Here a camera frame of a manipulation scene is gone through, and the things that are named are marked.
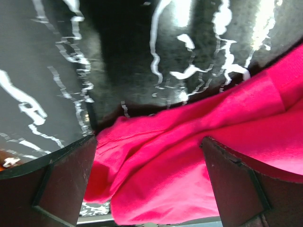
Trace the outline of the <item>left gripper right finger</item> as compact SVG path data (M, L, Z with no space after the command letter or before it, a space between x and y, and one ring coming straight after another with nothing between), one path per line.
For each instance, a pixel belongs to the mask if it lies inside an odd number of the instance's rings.
M301 227L303 177L241 154L211 137L201 148L224 227Z

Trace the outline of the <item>magenta t shirt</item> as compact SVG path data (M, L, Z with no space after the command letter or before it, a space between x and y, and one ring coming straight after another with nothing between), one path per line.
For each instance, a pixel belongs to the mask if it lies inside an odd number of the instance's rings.
M302 46L215 96L154 116L119 117L97 135L85 202L109 201L120 225L217 216L200 147L205 136L302 174Z

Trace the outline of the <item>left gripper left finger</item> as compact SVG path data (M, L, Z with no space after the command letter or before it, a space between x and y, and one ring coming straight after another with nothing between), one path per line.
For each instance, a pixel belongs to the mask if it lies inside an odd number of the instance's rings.
M0 173L2 227L74 227L97 140L86 136L56 152Z

